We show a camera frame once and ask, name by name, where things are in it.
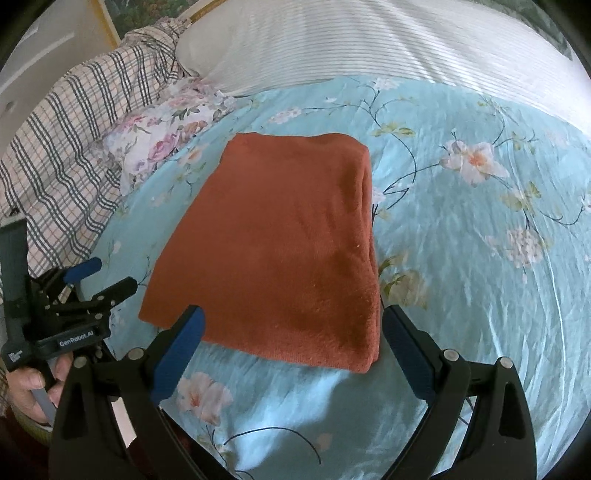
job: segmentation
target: checkered fabric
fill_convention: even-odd
[[[182,76],[175,48],[185,27],[164,19],[133,30],[116,50],[72,68],[15,134],[0,161],[0,216],[26,215],[31,275],[90,256],[119,205],[121,174],[91,145]]]
[[[3,365],[0,362],[0,417],[6,416],[8,409],[8,384],[6,382],[6,374]]]

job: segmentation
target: folded towel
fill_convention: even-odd
[[[341,134],[239,134],[156,262],[139,317],[189,304],[204,340],[264,358],[366,372],[379,285],[367,147]]]

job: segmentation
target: floral bedsheet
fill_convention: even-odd
[[[226,143],[253,131],[341,132],[369,147],[384,302],[468,360],[514,360],[544,476],[591,402],[590,141],[533,108],[415,80],[344,77],[240,99],[126,198],[96,246],[106,268],[85,296],[127,275],[140,283],[111,318],[117,356],[157,333],[137,318],[155,259]],[[364,375],[203,343],[163,408],[256,480],[379,479],[425,410],[385,342]],[[459,421],[440,469],[465,431]]]

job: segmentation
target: finger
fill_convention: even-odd
[[[15,388],[9,392],[14,406],[16,406],[16,408],[23,412],[27,417],[35,420],[38,423],[47,423],[47,418],[45,417],[41,406],[39,403],[37,403],[30,390]]]
[[[45,387],[45,379],[39,370],[30,367],[18,368],[6,375],[11,390],[34,390]]]
[[[58,382],[53,387],[49,389],[47,392],[47,396],[49,400],[55,405],[58,406],[60,404],[61,394],[64,391],[64,382]]]
[[[65,355],[61,355],[56,362],[55,367],[55,375],[58,380],[63,382],[66,381],[66,377],[70,372],[70,368],[72,368],[72,361],[74,359],[74,354],[72,352],[66,353]]]

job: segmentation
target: gray handle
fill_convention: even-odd
[[[49,425],[53,427],[53,424],[56,420],[57,409],[56,406],[51,403],[51,400],[49,400],[49,396],[47,395],[45,388],[38,388],[36,390],[31,390],[31,392],[33,393],[33,397],[35,397],[35,400],[37,400],[37,403],[39,403],[41,406],[43,413],[47,417]]]

